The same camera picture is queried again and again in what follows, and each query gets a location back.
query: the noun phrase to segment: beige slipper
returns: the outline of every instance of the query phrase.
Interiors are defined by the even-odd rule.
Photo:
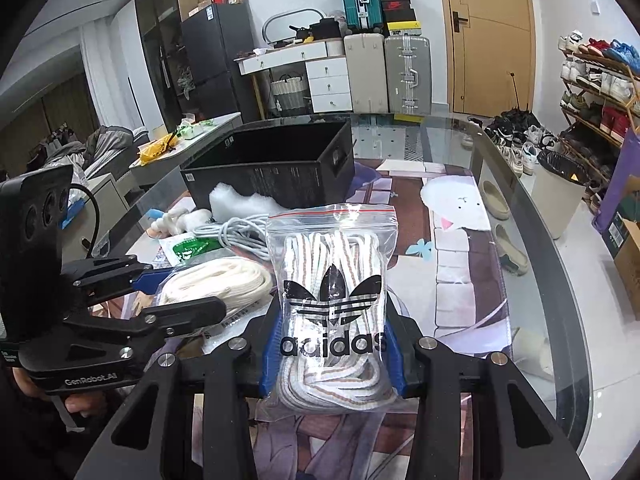
[[[500,224],[494,228],[494,238],[501,266],[518,276],[526,274],[529,270],[527,255],[511,243],[507,231]]]
[[[502,196],[500,190],[488,180],[483,180],[480,185],[480,195],[486,210],[498,220],[508,220],[511,216],[509,205]]]

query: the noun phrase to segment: trash can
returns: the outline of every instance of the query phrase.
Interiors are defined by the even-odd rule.
[[[557,240],[578,209],[589,178],[582,165],[560,153],[545,150],[538,161],[541,169],[536,172],[531,198]]]

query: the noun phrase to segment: black refrigerator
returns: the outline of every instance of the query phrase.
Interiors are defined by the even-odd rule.
[[[193,91],[206,119],[233,112],[260,120],[251,76],[234,61],[254,49],[247,4],[212,4],[182,22]]]

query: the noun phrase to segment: wooden door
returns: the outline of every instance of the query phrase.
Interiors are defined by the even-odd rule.
[[[449,17],[449,97],[453,111],[492,117],[516,107],[514,79],[520,108],[530,109],[535,34],[530,1],[443,3]]]

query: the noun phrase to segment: drawer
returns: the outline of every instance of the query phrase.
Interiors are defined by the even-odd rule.
[[[309,61],[306,64],[306,76],[309,79],[319,79],[321,77],[333,77],[337,75],[349,75],[347,72],[347,58],[334,57],[331,59]]]
[[[337,75],[335,77],[322,77],[320,79],[310,79],[309,89],[311,95],[347,94],[351,92],[349,88],[349,77]]]
[[[312,95],[314,112],[348,112],[351,110],[351,94]]]
[[[326,57],[326,44],[318,43],[300,44],[267,52],[262,56],[250,57],[239,63],[241,74],[251,74],[260,70],[267,70],[276,66],[282,66],[310,59]]]

